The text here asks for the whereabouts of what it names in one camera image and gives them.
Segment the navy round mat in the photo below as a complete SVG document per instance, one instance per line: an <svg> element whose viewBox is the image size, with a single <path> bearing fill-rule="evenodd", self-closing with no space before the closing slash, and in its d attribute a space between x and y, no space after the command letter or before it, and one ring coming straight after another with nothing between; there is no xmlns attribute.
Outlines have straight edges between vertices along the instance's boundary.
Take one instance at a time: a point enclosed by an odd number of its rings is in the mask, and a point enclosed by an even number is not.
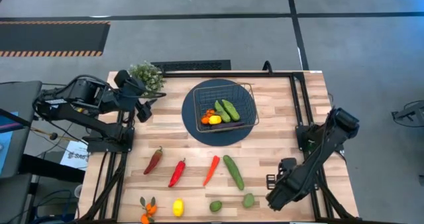
<svg viewBox="0 0 424 224"><path fill-rule="evenodd" d="M182 107L182 116L185 128L187 131L203 144L211 145L211 146L227 146L230 144L234 144L244 138L250 133L253 127L247 127L243 129L236 129L233 131L222 131L216 133L200 133L196 129L196 120L195 120L195 107L194 107L194 98L193 91L197 88L203 87L213 87L218 85L232 85L235 82L224 80L224 79L212 79L204 81L197 86L195 86L191 91L187 94L184 99L183 107Z"/></svg>

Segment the orange striped tape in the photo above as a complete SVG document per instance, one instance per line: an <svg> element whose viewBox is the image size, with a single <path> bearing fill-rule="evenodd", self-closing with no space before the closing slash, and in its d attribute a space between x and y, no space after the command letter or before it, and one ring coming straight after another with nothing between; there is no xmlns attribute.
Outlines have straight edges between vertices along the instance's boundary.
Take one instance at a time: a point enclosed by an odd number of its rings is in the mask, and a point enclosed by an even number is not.
<svg viewBox="0 0 424 224"><path fill-rule="evenodd" d="M110 21L0 21L0 25L84 25L84 24L108 24Z"/></svg>
<svg viewBox="0 0 424 224"><path fill-rule="evenodd" d="M101 56L101 51L0 51L0 57Z"/></svg>

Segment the metal basket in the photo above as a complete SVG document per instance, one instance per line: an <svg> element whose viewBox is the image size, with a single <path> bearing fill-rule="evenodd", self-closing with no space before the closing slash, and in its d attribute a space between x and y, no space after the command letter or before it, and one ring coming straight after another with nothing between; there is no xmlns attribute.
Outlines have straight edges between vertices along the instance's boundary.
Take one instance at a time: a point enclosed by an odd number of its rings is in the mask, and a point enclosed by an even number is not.
<svg viewBox="0 0 424 224"><path fill-rule="evenodd" d="M243 129L259 124L259 116L254 102L252 86L248 83L220 85L215 87L197 88L193 92L196 128L200 133L212 133L219 131L231 131ZM206 110L215 108L215 101L230 101L240 115L240 122L244 125L224 129L211 129L211 125L204 125L201 122Z"/></svg>

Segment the gray floor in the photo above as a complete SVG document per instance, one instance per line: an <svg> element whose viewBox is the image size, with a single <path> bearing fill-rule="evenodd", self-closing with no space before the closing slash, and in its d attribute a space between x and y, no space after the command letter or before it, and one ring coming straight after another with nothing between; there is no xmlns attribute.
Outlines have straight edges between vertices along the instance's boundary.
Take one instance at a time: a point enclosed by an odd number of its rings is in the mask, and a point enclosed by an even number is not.
<svg viewBox="0 0 424 224"><path fill-rule="evenodd" d="M424 11L424 0L295 0L298 13ZM288 13L288 0L3 0L0 17ZM323 70L336 106L360 119L345 144L360 216L424 223L424 132L393 123L390 112L422 99L424 17L300 19L311 70ZM98 58L1 58L0 82L66 83L78 74L149 60L231 59L234 70L300 70L291 19L113 21ZM75 127L78 135L83 129ZM31 137L26 152L51 144Z"/></svg>

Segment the potted plant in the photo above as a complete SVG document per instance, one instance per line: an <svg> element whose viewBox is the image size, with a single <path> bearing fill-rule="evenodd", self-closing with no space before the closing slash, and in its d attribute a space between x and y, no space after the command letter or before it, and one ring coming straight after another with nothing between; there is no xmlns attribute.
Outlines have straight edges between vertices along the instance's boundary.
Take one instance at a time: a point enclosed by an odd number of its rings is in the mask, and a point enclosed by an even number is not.
<svg viewBox="0 0 424 224"><path fill-rule="evenodd" d="M143 81L148 91L160 91L164 87L165 79L160 73L160 69L150 62L144 61L142 64L131 65L129 74L134 78ZM142 94L143 97L149 95L148 92Z"/></svg>

